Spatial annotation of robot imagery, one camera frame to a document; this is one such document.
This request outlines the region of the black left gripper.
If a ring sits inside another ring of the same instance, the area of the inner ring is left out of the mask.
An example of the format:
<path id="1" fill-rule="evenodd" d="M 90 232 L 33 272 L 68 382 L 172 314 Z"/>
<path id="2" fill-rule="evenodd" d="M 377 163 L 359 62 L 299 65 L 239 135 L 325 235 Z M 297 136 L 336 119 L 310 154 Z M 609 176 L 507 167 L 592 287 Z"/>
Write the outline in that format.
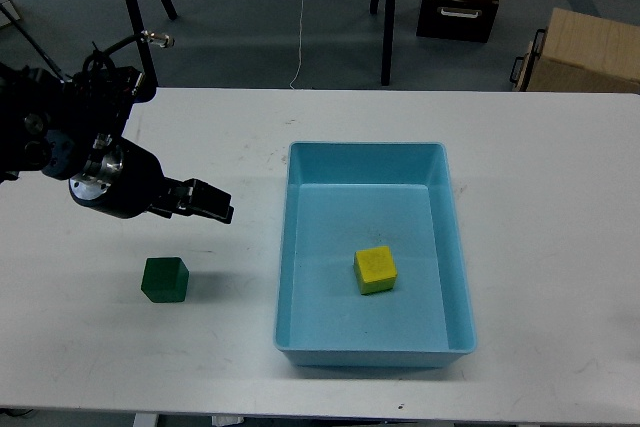
<path id="1" fill-rule="evenodd" d="M 165 178 L 158 159 L 127 139 L 72 177 L 69 192 L 78 205 L 121 219 L 146 212 L 161 196 L 165 218 L 196 215 L 230 224 L 234 213 L 229 193 L 198 179 Z"/>

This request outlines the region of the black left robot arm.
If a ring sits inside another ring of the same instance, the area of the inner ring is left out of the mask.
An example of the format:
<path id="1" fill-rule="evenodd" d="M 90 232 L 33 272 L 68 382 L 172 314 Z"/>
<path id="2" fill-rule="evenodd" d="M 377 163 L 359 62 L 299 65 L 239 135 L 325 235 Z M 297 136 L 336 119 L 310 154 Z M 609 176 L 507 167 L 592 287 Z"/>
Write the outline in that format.
<path id="1" fill-rule="evenodd" d="M 133 42 L 168 48 L 174 40 L 144 30 L 94 50 L 69 79 L 39 68 L 2 66 L 1 179 L 39 171 L 67 182 L 77 204 L 122 219 L 149 212 L 230 223 L 230 194 L 198 179 L 165 176 L 152 153 L 124 138 L 146 76 L 116 66 L 111 55 Z"/>

